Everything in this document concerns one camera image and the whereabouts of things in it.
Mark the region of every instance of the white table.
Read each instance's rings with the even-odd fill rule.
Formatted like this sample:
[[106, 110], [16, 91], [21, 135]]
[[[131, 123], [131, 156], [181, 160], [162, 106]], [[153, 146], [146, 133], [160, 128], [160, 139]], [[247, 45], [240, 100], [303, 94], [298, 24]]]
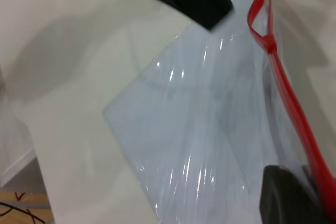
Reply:
[[[294, 88], [332, 165], [336, 1], [275, 2]], [[102, 111], [188, 19], [154, 0], [0, 3], [0, 64], [56, 222], [157, 223]]]
[[154, 0], [0, 0], [0, 64], [57, 223], [157, 223], [102, 112], [183, 30]]

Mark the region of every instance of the wooden floor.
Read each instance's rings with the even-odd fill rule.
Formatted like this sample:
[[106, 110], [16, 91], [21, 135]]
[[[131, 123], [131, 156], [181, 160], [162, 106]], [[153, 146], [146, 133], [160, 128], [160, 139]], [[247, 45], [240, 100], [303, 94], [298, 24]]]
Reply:
[[[11, 200], [16, 201], [15, 193], [8, 191], [0, 191], [0, 201]], [[37, 195], [37, 194], [25, 194], [21, 201], [31, 201], [31, 202], [40, 202], [40, 203], [49, 203], [47, 195]], [[8, 208], [0, 207], [0, 214], [7, 211]], [[29, 211], [42, 219], [45, 222], [48, 222], [52, 219], [53, 213], [51, 209], [29, 209]], [[0, 224], [33, 224], [31, 216], [21, 213], [16, 210], [12, 210], [5, 216], [0, 217]]]

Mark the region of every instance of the clear plastic bag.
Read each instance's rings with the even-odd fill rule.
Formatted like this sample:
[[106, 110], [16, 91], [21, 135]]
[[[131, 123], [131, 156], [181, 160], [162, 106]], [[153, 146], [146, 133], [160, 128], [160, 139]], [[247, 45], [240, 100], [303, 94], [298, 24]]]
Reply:
[[[216, 36], [186, 27], [104, 112], [163, 224], [261, 223], [269, 164], [294, 172], [314, 198], [299, 137], [246, 22], [254, 0], [232, 1]], [[260, 33], [267, 15], [254, 22]]]

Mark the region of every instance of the plastic wrap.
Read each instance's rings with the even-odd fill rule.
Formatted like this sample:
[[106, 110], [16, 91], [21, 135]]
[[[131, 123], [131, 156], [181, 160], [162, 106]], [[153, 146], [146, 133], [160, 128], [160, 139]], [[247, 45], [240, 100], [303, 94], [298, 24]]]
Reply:
[[[163, 224], [261, 223], [268, 164], [309, 189], [299, 138], [246, 22], [254, 0], [232, 1], [216, 36], [186, 27], [104, 112]], [[266, 23], [264, 9], [254, 28]]]

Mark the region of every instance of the black cable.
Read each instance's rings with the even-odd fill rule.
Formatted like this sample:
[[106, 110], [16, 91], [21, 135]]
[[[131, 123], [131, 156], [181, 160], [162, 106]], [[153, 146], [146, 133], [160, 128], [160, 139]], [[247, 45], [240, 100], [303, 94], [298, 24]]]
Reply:
[[33, 223], [36, 224], [34, 217], [32, 216], [31, 218], [33, 219]]
[[14, 207], [14, 206], [12, 206], [12, 205], [10, 205], [10, 204], [0, 202], [0, 205], [5, 206], [5, 207], [13, 208], [13, 209], [15, 209], [16, 211], [23, 212], [24, 214], [27, 214], [27, 215], [29, 215], [29, 216], [31, 216], [31, 217], [37, 219], [38, 221], [40, 221], [40, 222], [42, 222], [42, 223], [46, 223], [45, 221], [41, 220], [41, 219], [38, 218], [37, 216], [31, 214], [30, 212], [27, 212], [27, 211], [22, 210], [22, 209], [20, 209], [20, 208]]
[[[26, 194], [26, 193], [22, 193], [22, 194], [20, 195], [20, 197], [17, 197], [17, 195], [16, 195], [16, 193], [15, 193], [16, 200], [17, 200], [17, 201], [20, 201], [20, 200], [22, 199], [22, 197], [23, 197], [25, 194]], [[0, 217], [5, 216], [6, 214], [10, 213], [10, 211], [12, 211], [12, 210], [13, 210], [13, 209], [11, 208], [11, 209], [9, 209], [9, 210], [3, 212], [2, 214], [0, 214]]]

